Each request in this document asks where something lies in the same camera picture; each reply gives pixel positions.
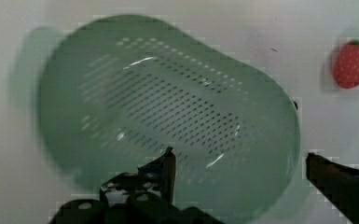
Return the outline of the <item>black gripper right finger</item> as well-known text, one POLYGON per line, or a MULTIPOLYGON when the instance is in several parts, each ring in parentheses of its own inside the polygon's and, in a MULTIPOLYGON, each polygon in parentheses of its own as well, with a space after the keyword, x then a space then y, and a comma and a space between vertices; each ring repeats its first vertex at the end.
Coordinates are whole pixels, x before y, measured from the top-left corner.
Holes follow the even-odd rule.
POLYGON ((309 153, 306 177, 352 224, 359 224, 359 169, 309 153))

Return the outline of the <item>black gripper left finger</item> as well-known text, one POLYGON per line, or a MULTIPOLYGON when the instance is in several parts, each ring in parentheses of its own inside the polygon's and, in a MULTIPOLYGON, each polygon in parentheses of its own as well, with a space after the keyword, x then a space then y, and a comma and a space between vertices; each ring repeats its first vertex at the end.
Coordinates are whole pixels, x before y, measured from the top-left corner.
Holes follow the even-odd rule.
POLYGON ((190 206, 173 205, 176 157, 172 147, 158 158, 104 182, 99 198, 72 200, 48 224, 224 224, 190 206))

